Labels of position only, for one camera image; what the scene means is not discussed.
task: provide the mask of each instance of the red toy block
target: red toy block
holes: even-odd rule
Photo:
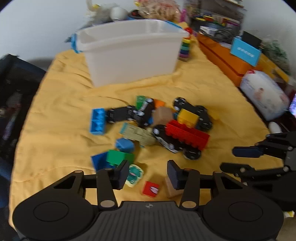
[[[143,189],[143,194],[149,197],[156,197],[158,194],[158,190],[158,184],[146,181]]]
[[[199,150],[203,150],[206,147],[210,138],[210,135],[207,133],[195,128],[188,128],[185,124],[180,124],[176,120],[167,123],[165,133]]]

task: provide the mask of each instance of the green toy block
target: green toy block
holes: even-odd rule
[[[106,161],[109,162],[111,165],[119,165],[123,160],[127,160],[130,165],[133,164],[134,154],[115,150],[108,151]]]
[[[137,99],[136,99],[136,109],[137,110],[141,108],[141,106],[142,106],[145,99],[146,99],[145,96],[137,95]]]

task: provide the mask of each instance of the plastic bag of snacks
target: plastic bag of snacks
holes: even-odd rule
[[[178,23],[179,5],[174,0],[138,0],[139,14],[147,19],[167,20]]]

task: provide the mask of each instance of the black toy car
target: black toy car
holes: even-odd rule
[[[180,142],[165,133],[165,125],[156,125],[153,127],[152,134],[158,142],[173,153],[183,151],[186,159],[197,160],[201,156],[201,151],[190,145]]]
[[[138,126],[143,128],[148,126],[148,120],[152,116],[152,112],[155,109],[154,100],[152,98],[147,98],[143,102],[141,108],[138,111],[134,111],[134,120],[137,122]]]
[[[133,105],[128,105],[124,107],[119,107],[115,109],[109,109],[106,112],[106,121],[108,123],[115,123],[118,121],[132,121],[133,120],[133,111],[136,108]]]
[[[198,115],[200,118],[195,126],[197,130],[208,131],[212,128],[213,124],[207,113],[207,109],[202,105],[193,106],[192,104],[188,103],[186,99],[178,97],[174,100],[173,106],[174,109],[178,112],[181,109],[185,109],[187,111],[190,111],[191,113]]]

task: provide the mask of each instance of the yellow toy block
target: yellow toy block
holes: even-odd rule
[[[181,109],[178,114],[177,121],[180,124],[185,124],[188,128],[194,128],[199,118],[200,117],[198,115],[193,114],[185,109]]]

